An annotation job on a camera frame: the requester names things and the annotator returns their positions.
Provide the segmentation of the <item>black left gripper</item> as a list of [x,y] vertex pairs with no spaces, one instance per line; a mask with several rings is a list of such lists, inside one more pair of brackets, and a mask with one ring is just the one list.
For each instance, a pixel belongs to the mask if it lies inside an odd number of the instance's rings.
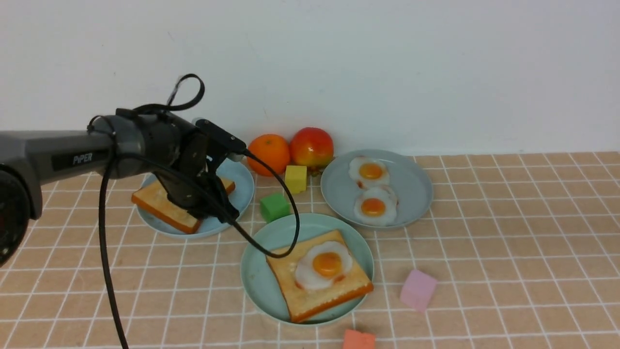
[[[190,132],[160,146],[162,162],[182,178],[155,170],[154,174],[168,194],[168,200],[195,219],[215,217],[232,223],[239,210],[230,201],[236,185],[216,185],[217,148],[210,149],[210,139],[203,132]],[[202,195],[208,193],[208,199]]]

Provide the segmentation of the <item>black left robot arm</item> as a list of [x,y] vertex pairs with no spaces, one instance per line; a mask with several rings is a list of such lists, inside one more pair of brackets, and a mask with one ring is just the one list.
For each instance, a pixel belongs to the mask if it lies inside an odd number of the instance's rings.
[[110,179],[154,173],[174,204],[200,219],[239,217],[216,178],[234,149],[225,130],[171,112],[98,116],[86,130],[1,133],[1,263],[17,252],[31,220],[42,216],[42,186],[90,172]]

